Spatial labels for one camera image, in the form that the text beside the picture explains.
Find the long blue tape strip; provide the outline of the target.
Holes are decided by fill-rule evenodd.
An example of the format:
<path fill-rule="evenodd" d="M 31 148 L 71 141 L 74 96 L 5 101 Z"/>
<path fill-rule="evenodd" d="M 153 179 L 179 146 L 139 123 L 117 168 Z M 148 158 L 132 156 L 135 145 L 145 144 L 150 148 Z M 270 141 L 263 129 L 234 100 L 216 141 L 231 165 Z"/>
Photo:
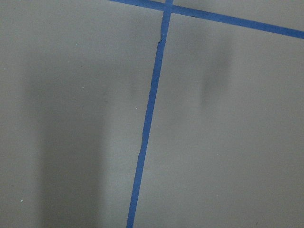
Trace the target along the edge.
<path fill-rule="evenodd" d="M 126 226 L 128 228 L 132 228 L 134 226 L 137 203 L 138 203 L 142 176 L 143 176 L 143 170 L 144 170 L 144 164 L 145 164 L 145 157 L 146 157 L 146 153 L 147 153 L 150 130 L 151 130 L 151 125 L 152 125 L 153 111 L 154 111 L 154 107 L 155 107 L 159 79 L 160 79 L 160 74 L 161 74 L 161 69 L 162 69 L 161 67 L 162 67 L 163 54 L 164 54 L 164 50 L 165 50 L 167 34 L 168 34 L 168 29 L 169 29 L 169 24 L 170 24 L 170 19 L 171 19 L 172 5 L 173 5 L 172 0 L 167 0 L 164 3 L 164 11 L 162 14 L 162 19 L 161 19 L 160 41 L 158 42 L 157 49 L 156 49 L 148 103 L 147 103 L 145 119 L 144 119 L 144 124 L 143 124 L 143 129 L 142 129 L 141 148 L 140 148 L 140 151 L 138 154 L 135 176 L 134 176 L 134 180 L 133 180 L 133 189 L 132 189 L 130 205 L 129 205 L 129 210 L 128 210 L 128 217 L 127 217 L 127 224 L 126 224 Z"/>

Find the crossing blue tape strip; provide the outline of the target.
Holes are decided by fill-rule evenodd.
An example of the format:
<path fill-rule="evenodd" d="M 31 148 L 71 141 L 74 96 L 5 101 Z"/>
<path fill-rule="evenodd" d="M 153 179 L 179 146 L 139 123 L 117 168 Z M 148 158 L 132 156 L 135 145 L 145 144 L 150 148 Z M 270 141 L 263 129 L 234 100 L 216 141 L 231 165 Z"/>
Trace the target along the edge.
<path fill-rule="evenodd" d="M 170 10 L 173 14 L 189 16 L 198 19 L 205 19 L 214 22 L 229 24 L 233 26 L 244 27 L 248 29 L 260 30 L 264 32 L 279 34 L 283 36 L 293 37 L 293 38 L 304 38 L 304 32 L 301 30 L 296 30 L 292 28 L 281 27 L 277 25 L 267 24 L 263 22 L 242 19 L 232 16 L 227 16 L 223 14 L 217 14 L 213 12 L 207 12 L 199 9 L 192 9 L 182 6 L 177 6 L 172 3 L 162 3 L 153 0 L 116 0 L 116 2 L 133 5 L 142 8 L 165 11 L 166 8 Z"/>

